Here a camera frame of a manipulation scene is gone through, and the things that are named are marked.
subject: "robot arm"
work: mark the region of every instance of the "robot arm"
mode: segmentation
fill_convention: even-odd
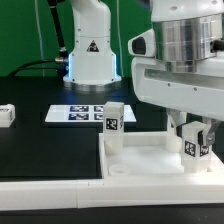
[[[152,29],[129,41],[137,97],[167,108],[168,133],[181,130],[182,165],[209,167],[215,130],[224,121],[223,0],[154,0]],[[183,113],[203,117],[186,123]]]

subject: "green wall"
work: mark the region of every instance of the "green wall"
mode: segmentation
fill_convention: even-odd
[[[112,14],[112,50],[119,55],[116,0],[104,0]],[[70,1],[58,5],[59,16],[69,51],[73,49],[74,31]],[[39,0],[41,29],[46,59],[58,56],[58,45],[47,0]],[[150,13],[136,0],[120,0],[120,27],[122,36],[124,75],[131,76],[127,42],[132,37],[150,28]],[[34,0],[0,1],[0,76],[7,75],[18,66],[39,60],[40,48],[35,17]],[[40,75],[41,72],[21,72],[20,74]]]

